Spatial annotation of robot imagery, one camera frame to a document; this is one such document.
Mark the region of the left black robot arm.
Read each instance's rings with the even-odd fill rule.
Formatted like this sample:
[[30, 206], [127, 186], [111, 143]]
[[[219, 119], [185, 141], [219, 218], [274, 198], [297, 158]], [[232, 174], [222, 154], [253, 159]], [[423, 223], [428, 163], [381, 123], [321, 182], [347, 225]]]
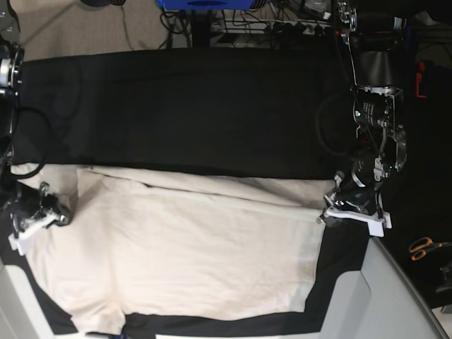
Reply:
[[351, 161], [347, 172], [336, 172], [319, 222], [354, 220], [365, 224], [370, 236], [383, 237], [392, 222], [381, 188], [402, 171], [408, 152], [402, 73], [406, 19], [358, 1], [332, 1], [331, 10], [335, 48], [350, 87], [357, 128], [355, 144], [338, 151], [329, 146], [316, 121], [321, 145]]

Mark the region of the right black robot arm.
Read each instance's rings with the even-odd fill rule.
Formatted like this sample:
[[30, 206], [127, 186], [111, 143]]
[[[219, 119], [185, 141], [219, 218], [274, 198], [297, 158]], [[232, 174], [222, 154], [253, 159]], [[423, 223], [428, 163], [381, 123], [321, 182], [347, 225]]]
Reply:
[[44, 158], [31, 172], [11, 172], [13, 137], [20, 113], [29, 111], [44, 116], [38, 109], [20, 105], [18, 89], [23, 59], [24, 49], [16, 43], [1, 39], [1, 215], [8, 218], [11, 228], [9, 244], [21, 256], [30, 250], [36, 232], [52, 225], [67, 226], [72, 219], [68, 207], [49, 192], [47, 182], [41, 182], [37, 189], [22, 182], [43, 169]]

